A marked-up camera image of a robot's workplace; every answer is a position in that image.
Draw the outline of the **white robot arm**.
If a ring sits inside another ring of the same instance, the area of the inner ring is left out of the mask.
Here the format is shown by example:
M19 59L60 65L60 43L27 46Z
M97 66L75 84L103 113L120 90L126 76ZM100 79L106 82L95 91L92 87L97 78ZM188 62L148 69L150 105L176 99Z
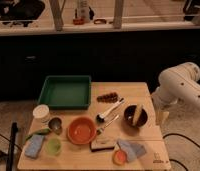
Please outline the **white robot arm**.
M159 86L152 93L157 109L176 103L179 99L200 111L200 67L186 62L163 70L159 76Z

